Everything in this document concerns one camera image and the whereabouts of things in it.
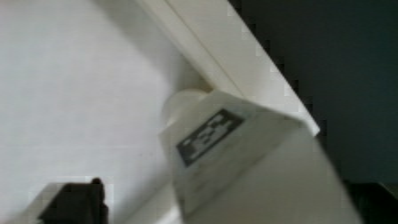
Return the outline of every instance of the black and white pattern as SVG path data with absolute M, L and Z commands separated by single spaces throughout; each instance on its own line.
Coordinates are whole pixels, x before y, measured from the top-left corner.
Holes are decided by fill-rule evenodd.
M 206 123 L 177 144 L 177 151 L 186 166 L 190 166 L 209 151 L 211 147 L 239 126 L 241 122 L 243 119 L 223 109 L 207 119 Z

